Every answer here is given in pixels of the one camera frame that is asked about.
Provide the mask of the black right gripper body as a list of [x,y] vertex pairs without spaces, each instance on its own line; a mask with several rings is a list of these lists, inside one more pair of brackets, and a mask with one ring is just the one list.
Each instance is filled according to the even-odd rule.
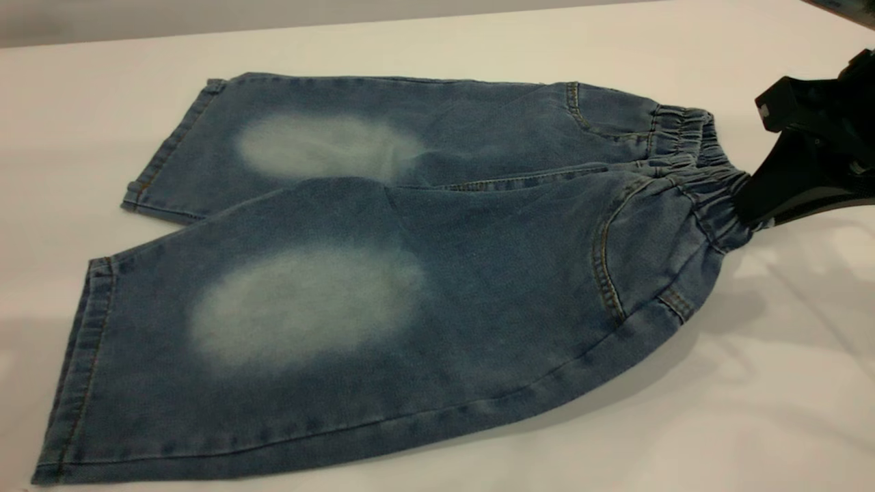
[[769,132],[807,133],[850,157],[850,171],[873,174],[874,55],[863,49],[831,80],[784,76],[754,103]]

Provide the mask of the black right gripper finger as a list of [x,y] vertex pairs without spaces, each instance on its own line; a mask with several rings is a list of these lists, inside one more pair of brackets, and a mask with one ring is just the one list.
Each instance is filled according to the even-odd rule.
[[762,165],[733,197],[738,218],[746,226],[782,225],[873,202],[873,160],[857,158],[803,132],[782,132]]

